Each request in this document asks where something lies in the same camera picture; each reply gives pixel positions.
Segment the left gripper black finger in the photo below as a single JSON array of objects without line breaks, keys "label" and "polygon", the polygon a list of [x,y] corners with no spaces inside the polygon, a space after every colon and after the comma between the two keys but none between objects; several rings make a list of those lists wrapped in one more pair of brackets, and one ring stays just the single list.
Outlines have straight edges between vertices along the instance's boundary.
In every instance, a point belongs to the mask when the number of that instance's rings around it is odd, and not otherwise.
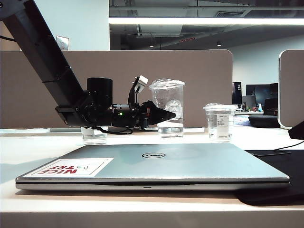
[{"label": "left gripper black finger", "polygon": [[154,104],[150,106],[149,124],[158,124],[176,117],[176,114],[161,108]]}]

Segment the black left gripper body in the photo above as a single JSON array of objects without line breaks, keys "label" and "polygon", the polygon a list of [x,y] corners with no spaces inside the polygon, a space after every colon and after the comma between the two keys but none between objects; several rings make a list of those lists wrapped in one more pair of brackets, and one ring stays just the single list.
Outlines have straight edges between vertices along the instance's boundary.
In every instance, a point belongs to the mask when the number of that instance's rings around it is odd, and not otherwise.
[{"label": "black left gripper body", "polygon": [[114,127],[140,127],[146,128],[154,125],[152,121],[152,110],[155,105],[152,101],[147,101],[139,105],[135,104],[115,104],[113,105],[113,126]]}]

